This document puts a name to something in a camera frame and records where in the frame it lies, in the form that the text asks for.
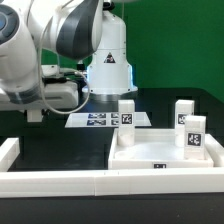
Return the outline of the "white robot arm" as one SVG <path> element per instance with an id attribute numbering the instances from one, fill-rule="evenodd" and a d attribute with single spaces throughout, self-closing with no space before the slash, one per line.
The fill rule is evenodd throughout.
<path id="1" fill-rule="evenodd" d="M 115 2 L 131 0 L 0 0 L 0 111 L 49 109 L 72 113 L 78 95 L 135 92 L 126 60 L 125 24 L 110 13 Z M 47 78 L 42 51 L 81 61 L 93 58 L 82 89 L 58 66 Z"/>

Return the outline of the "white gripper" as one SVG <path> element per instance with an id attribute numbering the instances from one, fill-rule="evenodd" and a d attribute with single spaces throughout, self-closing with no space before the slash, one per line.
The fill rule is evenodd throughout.
<path id="1" fill-rule="evenodd" d="M 57 65 L 43 65 L 44 96 L 54 109 L 75 109 L 79 104 L 78 85 L 67 79 L 65 70 Z M 0 88 L 0 111 L 46 109 L 41 98 L 29 103 L 12 103 Z"/>

